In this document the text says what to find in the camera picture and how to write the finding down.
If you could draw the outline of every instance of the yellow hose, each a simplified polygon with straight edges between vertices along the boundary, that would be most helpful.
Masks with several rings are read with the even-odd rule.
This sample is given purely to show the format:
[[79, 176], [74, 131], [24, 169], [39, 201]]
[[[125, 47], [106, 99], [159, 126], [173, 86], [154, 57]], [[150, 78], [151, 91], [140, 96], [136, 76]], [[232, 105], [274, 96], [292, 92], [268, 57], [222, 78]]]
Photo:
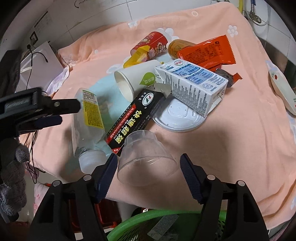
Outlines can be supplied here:
[[244, 8], [244, 1], [243, 0], [239, 0], [239, 11], [242, 13], [242, 10]]

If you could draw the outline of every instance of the white carton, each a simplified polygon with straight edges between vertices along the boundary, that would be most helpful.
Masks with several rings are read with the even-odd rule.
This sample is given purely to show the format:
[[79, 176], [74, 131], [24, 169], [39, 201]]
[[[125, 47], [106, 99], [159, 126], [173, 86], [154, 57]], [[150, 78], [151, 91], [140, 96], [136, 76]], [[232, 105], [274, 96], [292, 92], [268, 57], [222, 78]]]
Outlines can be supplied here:
[[170, 84], [172, 95], [203, 117], [224, 97], [228, 80], [196, 64], [176, 59], [155, 68], [156, 82]]

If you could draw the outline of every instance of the green basket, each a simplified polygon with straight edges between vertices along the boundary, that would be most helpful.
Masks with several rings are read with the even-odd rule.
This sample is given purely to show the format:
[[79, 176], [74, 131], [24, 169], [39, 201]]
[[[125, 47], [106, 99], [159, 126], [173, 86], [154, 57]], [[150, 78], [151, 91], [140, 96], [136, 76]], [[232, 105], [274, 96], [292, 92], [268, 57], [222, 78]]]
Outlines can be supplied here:
[[[147, 233], [167, 215], [178, 214], [172, 229], [178, 234], [178, 241], [192, 241], [201, 219], [200, 211], [150, 210], [138, 214], [115, 227], [107, 236], [108, 241], [155, 241]], [[226, 211], [221, 211], [216, 232], [216, 241], [221, 240], [226, 218]]]

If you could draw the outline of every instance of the pink towel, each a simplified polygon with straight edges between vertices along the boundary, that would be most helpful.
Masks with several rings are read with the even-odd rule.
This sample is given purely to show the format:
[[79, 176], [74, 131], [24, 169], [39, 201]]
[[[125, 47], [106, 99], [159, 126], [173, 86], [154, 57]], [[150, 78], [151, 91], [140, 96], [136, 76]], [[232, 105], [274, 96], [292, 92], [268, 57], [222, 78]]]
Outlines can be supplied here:
[[[248, 21], [230, 3], [153, 16], [137, 24], [120, 23], [90, 32], [59, 50], [73, 71], [55, 99], [73, 98], [80, 87], [90, 87], [123, 64], [132, 49], [156, 28], [172, 28], [181, 39], [200, 43], [227, 35], [236, 64], [224, 66], [242, 80], [197, 129], [170, 132], [151, 121], [149, 130], [179, 161], [187, 153], [194, 164], [221, 181], [244, 180], [262, 212], [267, 228], [289, 220], [295, 213], [296, 145], [283, 101], [275, 95], [265, 60], [268, 56]], [[82, 173], [69, 170], [73, 154], [71, 117], [60, 126], [39, 132], [34, 146], [35, 165], [67, 180]], [[141, 207], [196, 210], [181, 170], [165, 183], [136, 188], [120, 183], [115, 175], [107, 198]]]

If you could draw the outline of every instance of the bottle cap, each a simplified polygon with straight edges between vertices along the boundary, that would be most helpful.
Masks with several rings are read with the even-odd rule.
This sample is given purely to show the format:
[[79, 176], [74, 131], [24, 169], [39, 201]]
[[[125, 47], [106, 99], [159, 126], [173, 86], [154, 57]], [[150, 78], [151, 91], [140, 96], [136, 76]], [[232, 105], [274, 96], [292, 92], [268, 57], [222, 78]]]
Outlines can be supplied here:
[[79, 156], [80, 169], [85, 174], [92, 174], [97, 166], [106, 162], [106, 154], [101, 150], [89, 150]]

